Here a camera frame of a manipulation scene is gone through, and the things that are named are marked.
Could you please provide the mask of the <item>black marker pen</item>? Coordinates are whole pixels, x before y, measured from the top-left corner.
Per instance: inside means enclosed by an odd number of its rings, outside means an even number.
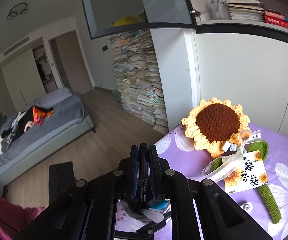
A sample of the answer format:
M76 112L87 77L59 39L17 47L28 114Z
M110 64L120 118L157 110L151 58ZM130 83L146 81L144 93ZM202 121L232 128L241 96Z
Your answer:
M145 154L148 150L146 143L141 143L139 146L139 184L140 184L140 200L147 200L147 181L148 181L148 162Z

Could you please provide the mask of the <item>grey felt pen holder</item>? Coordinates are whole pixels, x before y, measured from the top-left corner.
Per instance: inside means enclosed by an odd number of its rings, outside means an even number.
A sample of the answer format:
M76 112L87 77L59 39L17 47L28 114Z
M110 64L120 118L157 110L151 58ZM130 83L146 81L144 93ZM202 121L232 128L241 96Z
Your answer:
M132 201L120 200L120 204L130 217L132 217L133 219L139 220L141 222L148 223L148 222L152 222L152 220L145 217L141 213L141 210L142 209L149 209L149 205L154 200L155 199L151 199L150 201L144 202L144 203L141 202L140 200L139 201L137 201L137 200L132 200ZM170 211L170 200L169 200L168 206L165 209L162 209L162 211L163 211L163 214Z

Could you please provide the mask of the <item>light green pen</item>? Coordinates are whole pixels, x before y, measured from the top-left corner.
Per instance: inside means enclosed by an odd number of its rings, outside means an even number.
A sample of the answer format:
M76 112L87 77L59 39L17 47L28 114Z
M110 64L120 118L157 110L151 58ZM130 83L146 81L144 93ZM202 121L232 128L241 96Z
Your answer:
M147 217L148 219L152 220L155 223L160 223L164 220L164 215L163 215L162 210L149 208L149 209L142 209L141 213L145 217Z

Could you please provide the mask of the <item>purple floral tablecloth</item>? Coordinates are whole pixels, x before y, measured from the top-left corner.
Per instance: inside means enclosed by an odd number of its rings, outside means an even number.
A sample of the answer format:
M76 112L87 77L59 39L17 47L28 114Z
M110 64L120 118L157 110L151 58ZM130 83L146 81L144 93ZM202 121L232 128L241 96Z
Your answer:
M288 239L288 138L256 125L262 141L252 144L244 163L218 185L241 205L273 239ZM207 151L197 151L177 125L156 142L158 155L172 169L194 180L202 179L211 162Z

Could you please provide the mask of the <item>crochet sunflower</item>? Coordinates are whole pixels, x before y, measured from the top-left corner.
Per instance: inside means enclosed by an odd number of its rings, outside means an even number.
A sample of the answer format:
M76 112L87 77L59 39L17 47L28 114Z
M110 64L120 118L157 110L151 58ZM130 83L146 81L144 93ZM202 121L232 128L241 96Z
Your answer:
M182 119L185 126L185 136L193 139L196 150L206 150L213 160L224 153L222 146L226 141L240 146L240 132L250 130L250 118L243 113L242 105L232 105L230 100L221 101L211 98L209 101L201 100L199 105L192 109L188 117ZM263 162L266 160L269 145L263 139L249 145L247 152L259 150ZM268 187L268 183L255 188L258 190L274 224L278 223L282 215L275 198Z

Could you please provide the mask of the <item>pile of stacked books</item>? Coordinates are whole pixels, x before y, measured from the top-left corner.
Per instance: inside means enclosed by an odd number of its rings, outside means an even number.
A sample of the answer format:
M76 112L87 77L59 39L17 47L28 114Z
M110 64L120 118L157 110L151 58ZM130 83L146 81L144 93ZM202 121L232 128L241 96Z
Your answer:
M109 41L122 108L167 134L164 94L150 30L114 34Z

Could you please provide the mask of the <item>grey bed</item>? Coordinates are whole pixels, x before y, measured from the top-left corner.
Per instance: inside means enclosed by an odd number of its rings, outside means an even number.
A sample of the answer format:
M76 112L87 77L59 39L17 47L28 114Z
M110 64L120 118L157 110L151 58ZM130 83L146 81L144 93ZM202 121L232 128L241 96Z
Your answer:
M54 110L42 125L32 107ZM60 88L34 100L6 119L0 113L0 183L7 185L31 167L89 130L95 124L81 98Z

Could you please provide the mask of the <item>sunflower gift card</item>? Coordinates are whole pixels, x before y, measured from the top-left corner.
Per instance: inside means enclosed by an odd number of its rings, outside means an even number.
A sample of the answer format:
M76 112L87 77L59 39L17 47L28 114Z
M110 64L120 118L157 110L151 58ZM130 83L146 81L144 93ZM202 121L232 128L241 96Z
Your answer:
M224 179L225 192L238 193L268 183L268 176L259 150L246 152L238 168Z

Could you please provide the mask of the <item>orange snack bag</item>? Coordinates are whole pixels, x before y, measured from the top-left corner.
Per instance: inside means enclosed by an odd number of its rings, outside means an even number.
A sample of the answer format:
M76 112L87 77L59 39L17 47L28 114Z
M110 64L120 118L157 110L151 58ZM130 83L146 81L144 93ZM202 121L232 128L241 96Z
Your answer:
M35 124L42 125L44 119L48 119L54 113L54 110L41 110L37 106L32 107L33 120Z

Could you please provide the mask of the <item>brown room door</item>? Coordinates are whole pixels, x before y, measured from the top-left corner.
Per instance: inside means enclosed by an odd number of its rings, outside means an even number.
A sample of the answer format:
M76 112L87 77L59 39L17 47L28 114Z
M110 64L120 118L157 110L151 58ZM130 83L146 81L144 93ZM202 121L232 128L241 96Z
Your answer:
M71 31L49 40L52 56L64 87L78 96L92 90L77 34Z

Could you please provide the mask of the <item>yellow plush toy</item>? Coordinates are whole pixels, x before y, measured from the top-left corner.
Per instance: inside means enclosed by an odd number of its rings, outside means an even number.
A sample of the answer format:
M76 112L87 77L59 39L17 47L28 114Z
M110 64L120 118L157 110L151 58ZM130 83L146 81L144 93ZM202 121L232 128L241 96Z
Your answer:
M123 18L120 18L109 25L109 27L118 27L123 25L132 25L132 24L140 24L140 23L146 23L147 22L147 16L145 12L138 14L138 15L128 15L124 16Z

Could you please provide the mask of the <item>white bookshelf cabinet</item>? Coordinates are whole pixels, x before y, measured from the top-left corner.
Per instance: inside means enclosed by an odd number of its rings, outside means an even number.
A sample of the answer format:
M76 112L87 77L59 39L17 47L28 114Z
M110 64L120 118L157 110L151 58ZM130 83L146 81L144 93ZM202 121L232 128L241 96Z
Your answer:
M259 0L288 16L288 0ZM153 29L168 127L201 99L229 99L253 124L288 137L288 29L239 18L215 20L210 0L191 0L201 13L194 29Z

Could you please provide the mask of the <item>left glass cabinet door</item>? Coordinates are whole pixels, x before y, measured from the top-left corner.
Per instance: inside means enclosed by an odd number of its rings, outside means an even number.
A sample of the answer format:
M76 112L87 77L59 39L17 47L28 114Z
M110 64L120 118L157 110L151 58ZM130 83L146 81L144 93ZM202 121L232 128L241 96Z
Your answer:
M82 0L82 4L92 39L131 30L196 27L190 0ZM109 27L124 16L143 12L146 23Z

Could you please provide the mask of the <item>clear pen cup on shelf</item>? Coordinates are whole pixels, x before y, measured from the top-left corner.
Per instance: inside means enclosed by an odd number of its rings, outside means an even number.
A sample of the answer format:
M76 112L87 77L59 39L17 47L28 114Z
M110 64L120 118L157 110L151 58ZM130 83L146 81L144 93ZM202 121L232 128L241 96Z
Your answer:
M209 0L208 4L215 20L231 19L231 14L225 0Z

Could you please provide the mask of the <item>red book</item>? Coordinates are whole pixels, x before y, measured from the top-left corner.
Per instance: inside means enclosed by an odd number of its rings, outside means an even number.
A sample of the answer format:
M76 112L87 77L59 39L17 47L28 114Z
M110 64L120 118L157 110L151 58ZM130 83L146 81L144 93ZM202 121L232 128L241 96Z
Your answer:
M265 16L265 22L288 29L288 22L281 20L281 19L278 19L278 18L274 18L271 16Z

